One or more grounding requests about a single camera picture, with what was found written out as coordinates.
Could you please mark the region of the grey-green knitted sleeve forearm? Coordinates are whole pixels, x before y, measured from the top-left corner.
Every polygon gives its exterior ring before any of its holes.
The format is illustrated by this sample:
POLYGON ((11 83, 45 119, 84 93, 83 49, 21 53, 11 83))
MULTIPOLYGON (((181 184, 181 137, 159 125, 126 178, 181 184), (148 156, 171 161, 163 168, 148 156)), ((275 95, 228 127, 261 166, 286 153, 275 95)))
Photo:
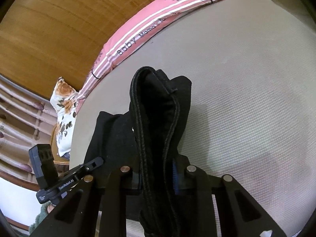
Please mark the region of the grey-green knitted sleeve forearm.
POLYGON ((47 206, 49 204, 51 204, 51 202, 47 202, 41 206, 40 213, 36 216, 35 222, 28 229, 29 234, 31 234, 38 227, 38 225, 40 225, 40 223, 47 217, 47 215, 49 214, 47 212, 47 206))

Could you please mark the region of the person's left hand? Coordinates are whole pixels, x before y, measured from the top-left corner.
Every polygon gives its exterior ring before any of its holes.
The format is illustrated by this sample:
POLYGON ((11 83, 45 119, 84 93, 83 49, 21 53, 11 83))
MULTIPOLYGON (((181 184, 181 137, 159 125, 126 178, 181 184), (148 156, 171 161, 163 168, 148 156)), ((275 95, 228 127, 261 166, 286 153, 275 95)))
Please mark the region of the person's left hand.
POLYGON ((54 206, 53 204, 49 204, 49 205, 47 206, 47 212, 48 212, 48 213, 51 213, 54 208, 55 208, 55 206, 54 206))

